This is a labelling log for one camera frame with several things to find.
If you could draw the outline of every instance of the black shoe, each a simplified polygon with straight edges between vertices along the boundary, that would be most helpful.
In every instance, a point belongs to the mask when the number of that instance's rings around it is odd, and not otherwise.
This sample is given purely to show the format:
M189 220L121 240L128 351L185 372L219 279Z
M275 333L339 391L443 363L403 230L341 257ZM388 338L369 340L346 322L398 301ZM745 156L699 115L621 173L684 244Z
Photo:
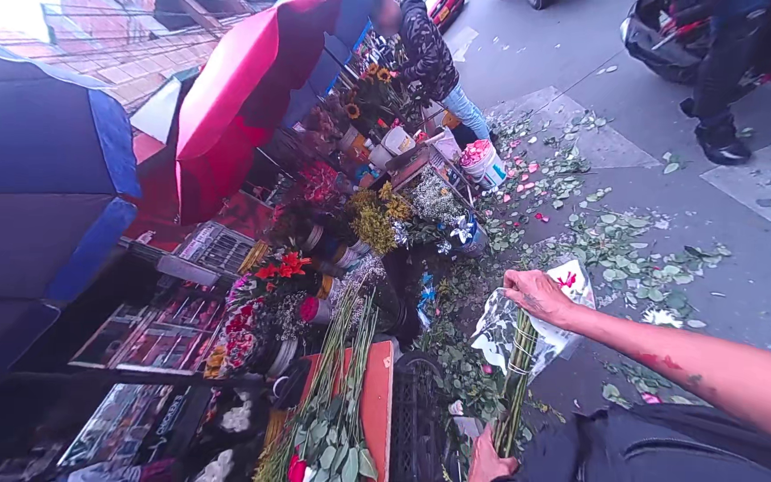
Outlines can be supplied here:
M737 129L732 123L714 127L697 126L695 137L704 150L704 155L715 164L738 166L751 159L751 150L737 138Z

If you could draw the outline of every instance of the rose petal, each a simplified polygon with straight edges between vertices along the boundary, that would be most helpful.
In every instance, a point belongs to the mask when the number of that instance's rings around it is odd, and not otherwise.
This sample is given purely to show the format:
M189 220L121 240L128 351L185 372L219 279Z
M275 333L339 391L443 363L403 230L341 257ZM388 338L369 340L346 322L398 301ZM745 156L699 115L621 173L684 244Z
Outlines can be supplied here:
M643 393L642 400L648 403L662 403L662 400L660 400L658 396L649 393Z

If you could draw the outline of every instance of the plastic wrap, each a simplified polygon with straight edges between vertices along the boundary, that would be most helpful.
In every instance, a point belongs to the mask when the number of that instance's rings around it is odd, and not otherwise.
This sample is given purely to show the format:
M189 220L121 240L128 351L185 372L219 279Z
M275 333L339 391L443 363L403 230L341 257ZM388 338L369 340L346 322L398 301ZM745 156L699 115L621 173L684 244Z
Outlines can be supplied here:
M558 268L547 271L552 279L561 284L561 290L576 303L595 310L594 289L590 279L578 260L567 262ZM478 320L477 329L472 338L472 347L481 350L492 366L498 366L507 373L508 360L513 351L514 334L517 331L517 313L519 307L505 296L505 289L499 288L487 299L484 314ZM530 316L531 325L537 332L537 343L532 353L529 382L558 357L569 357L582 336L562 330L538 318Z

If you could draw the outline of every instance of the hand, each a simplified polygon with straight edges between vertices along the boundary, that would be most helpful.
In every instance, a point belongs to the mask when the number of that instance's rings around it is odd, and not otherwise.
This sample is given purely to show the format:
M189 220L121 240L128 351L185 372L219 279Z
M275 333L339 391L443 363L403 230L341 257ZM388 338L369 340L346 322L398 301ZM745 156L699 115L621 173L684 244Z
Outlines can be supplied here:
M472 460L468 466L468 482L490 482L496 477L512 475L519 468L517 459L499 459L493 446L493 424L475 439Z
M575 303L561 292L558 281L542 271L505 271L505 295L531 316L560 328Z

